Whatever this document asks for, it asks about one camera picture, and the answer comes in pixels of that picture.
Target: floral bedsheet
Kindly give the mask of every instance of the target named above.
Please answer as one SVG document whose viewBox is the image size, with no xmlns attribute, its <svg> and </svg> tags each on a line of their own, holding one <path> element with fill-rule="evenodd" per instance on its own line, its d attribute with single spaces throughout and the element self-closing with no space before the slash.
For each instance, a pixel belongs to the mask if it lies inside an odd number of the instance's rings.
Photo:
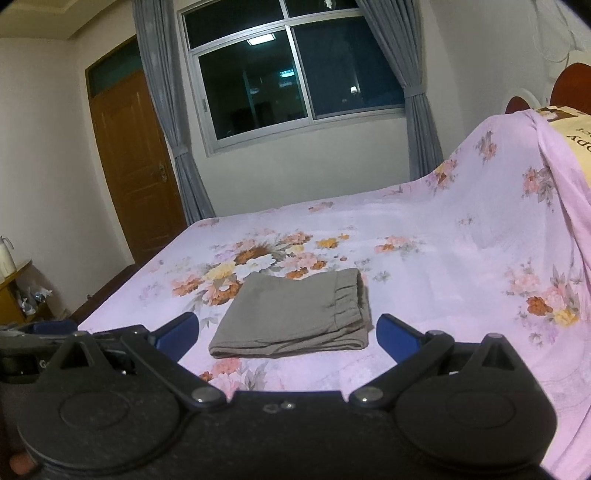
<svg viewBox="0 0 591 480">
<path fill-rule="evenodd" d="M 217 361 L 207 347 L 250 272 L 303 278 L 357 267 L 374 322 L 387 312 L 464 342 L 505 334 L 558 413 L 544 466 L 561 479 L 584 478 L 591 473 L 590 200 L 573 154 L 542 117 L 491 117 L 414 182 L 197 222 L 82 328 L 156 329 L 193 311 L 200 337 L 180 363 L 228 395 L 348 396 L 394 365 L 375 331 L 361 351 L 273 360 Z"/>
</svg>

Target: screw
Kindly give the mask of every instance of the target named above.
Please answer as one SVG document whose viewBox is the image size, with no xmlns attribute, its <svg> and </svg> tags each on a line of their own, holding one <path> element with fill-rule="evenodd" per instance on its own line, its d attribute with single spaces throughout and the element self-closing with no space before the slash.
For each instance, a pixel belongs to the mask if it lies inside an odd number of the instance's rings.
<svg viewBox="0 0 591 480">
<path fill-rule="evenodd" d="M 281 407 L 276 403 L 268 403 L 267 405 L 263 406 L 262 410 L 266 413 L 277 413 L 281 410 Z"/>
<path fill-rule="evenodd" d="M 193 390 L 191 396 L 198 403 L 211 403 L 220 398 L 220 392 L 217 388 L 200 387 Z"/>
<path fill-rule="evenodd" d="M 282 404 L 281 404 L 281 408 L 283 408 L 283 410 L 293 410 L 296 407 L 296 404 L 293 403 L 292 401 L 287 401 L 285 400 Z"/>
<path fill-rule="evenodd" d="M 378 387 L 361 387 L 360 389 L 355 390 L 353 395 L 355 395 L 357 400 L 363 403 L 371 403 L 382 398 L 384 396 L 384 392 L 382 392 Z"/>
</svg>

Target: door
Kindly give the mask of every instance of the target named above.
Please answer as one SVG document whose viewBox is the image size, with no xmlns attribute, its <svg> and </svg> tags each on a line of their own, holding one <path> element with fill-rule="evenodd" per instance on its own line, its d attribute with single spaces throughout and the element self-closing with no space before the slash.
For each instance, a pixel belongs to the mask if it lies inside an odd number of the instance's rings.
<svg viewBox="0 0 591 480">
<path fill-rule="evenodd" d="M 135 69 L 94 96 L 91 83 L 89 96 L 109 192 L 134 260 L 143 265 L 187 226 L 144 72 Z"/>
</svg>

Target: window pane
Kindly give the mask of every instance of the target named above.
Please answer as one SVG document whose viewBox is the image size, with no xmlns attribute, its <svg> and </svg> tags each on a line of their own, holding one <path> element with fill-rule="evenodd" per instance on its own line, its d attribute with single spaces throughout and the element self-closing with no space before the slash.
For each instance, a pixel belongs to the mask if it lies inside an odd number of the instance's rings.
<svg viewBox="0 0 591 480">
<path fill-rule="evenodd" d="M 404 103 L 363 17 L 294 27 L 316 117 Z"/>
<path fill-rule="evenodd" d="M 139 56 L 138 41 L 134 38 L 88 70 L 90 96 L 98 95 L 127 75 L 141 69 L 142 60 Z"/>
<path fill-rule="evenodd" d="M 290 17 L 357 8 L 355 0 L 285 0 Z"/>
<path fill-rule="evenodd" d="M 185 15 L 190 48 L 277 20 L 283 20 L 279 0 L 219 0 Z"/>
<path fill-rule="evenodd" d="M 307 115 L 285 30 L 220 48 L 199 63 L 219 140 Z"/>
</svg>

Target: wall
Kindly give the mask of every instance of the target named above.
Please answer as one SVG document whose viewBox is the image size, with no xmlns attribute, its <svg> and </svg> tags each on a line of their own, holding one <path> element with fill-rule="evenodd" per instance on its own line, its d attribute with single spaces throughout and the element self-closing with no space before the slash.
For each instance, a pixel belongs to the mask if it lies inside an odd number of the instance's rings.
<svg viewBox="0 0 591 480">
<path fill-rule="evenodd" d="M 175 0 L 178 11 L 194 0 Z M 428 95 L 441 144 L 448 155 L 462 140 L 463 121 L 457 89 L 435 16 L 428 0 L 424 15 Z M 128 0 L 117 3 L 76 36 L 80 80 L 84 69 L 135 32 Z M 374 118 L 317 131 L 296 133 L 239 147 L 211 157 L 205 149 L 192 100 L 184 55 L 181 57 L 193 155 L 220 216 L 253 212 L 305 200 L 378 189 L 408 180 L 408 144 L 404 118 Z M 92 135 L 86 90 L 80 85 L 85 127 Z M 122 249 L 128 253 L 100 167 L 94 140 L 93 166 Z"/>
<path fill-rule="evenodd" d="M 0 65 L 0 233 L 55 288 L 59 315 L 125 261 L 90 168 L 73 45 L 3 38 Z"/>
<path fill-rule="evenodd" d="M 431 0 L 461 92 L 467 135 L 490 115 L 504 113 L 518 89 L 547 102 L 567 59 L 568 31 L 554 0 Z M 585 51 L 570 61 L 591 63 L 591 32 L 562 6 Z"/>
</svg>

